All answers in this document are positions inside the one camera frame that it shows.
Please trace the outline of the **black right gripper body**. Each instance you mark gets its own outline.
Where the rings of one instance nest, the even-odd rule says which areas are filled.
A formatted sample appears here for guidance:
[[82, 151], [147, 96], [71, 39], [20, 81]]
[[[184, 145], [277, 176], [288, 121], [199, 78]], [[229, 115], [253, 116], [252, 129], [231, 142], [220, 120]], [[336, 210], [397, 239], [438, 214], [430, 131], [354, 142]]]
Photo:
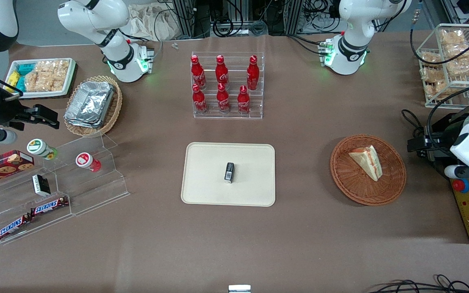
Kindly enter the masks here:
[[24, 130], [24, 123], [35, 124], [29, 107], [23, 106], [19, 98], [0, 97], [0, 126]]

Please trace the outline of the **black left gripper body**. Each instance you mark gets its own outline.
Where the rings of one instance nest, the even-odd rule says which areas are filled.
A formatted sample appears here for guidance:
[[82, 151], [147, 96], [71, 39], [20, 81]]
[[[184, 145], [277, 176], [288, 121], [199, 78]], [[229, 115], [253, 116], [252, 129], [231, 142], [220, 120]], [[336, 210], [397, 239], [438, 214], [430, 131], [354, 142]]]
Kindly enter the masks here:
[[450, 148], [460, 135], [462, 122], [434, 122], [427, 124], [428, 137], [433, 141], [433, 148], [448, 157], [456, 158]]

